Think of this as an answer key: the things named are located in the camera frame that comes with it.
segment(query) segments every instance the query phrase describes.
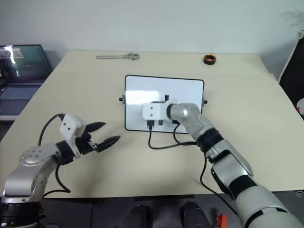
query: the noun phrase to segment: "tabletop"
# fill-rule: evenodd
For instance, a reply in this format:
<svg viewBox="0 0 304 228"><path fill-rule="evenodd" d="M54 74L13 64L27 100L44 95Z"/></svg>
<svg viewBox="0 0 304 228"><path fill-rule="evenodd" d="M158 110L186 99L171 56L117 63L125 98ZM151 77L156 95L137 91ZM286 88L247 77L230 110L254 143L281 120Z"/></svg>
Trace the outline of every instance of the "tabletop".
<svg viewBox="0 0 304 228"><path fill-rule="evenodd" d="M251 164L255 180L271 191L304 189L301 180L304 122L257 55L217 55L215 65L203 54L139 53L136 61L95 59L105 51L71 51L36 92L0 143L0 188L26 149L37 145L46 121L56 113L107 124L92 140L121 135L101 153L92 152L60 168L71 193L56 198L126 197L209 193L199 176L203 154L196 146L166 150L148 147L148 132L124 128L124 94L128 74L203 79L205 114L222 136ZM61 141L60 121L47 128L42 143ZM189 135L178 134L180 141ZM152 144L173 144L172 134L153 133ZM220 192L207 164L205 183ZM46 191L58 189L54 173Z"/></svg>

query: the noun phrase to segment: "floor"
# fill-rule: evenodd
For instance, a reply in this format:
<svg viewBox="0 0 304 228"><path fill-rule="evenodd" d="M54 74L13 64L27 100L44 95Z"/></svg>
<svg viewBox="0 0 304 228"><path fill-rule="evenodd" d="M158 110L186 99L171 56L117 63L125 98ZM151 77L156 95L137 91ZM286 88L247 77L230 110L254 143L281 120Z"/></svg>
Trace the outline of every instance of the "floor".
<svg viewBox="0 0 304 228"><path fill-rule="evenodd" d="M0 140L11 123L0 124ZM304 195L295 191L275 192L275 195L304 224ZM233 205L229 196L222 196ZM216 216L228 215L229 228L241 228L240 221L222 201L213 194L125 197L93 199L43 199L42 225L58 224L60 228L118 228L135 206L146 205L153 210L153 228L181 228L180 207L187 201L196 202L205 212L212 227Z"/></svg>

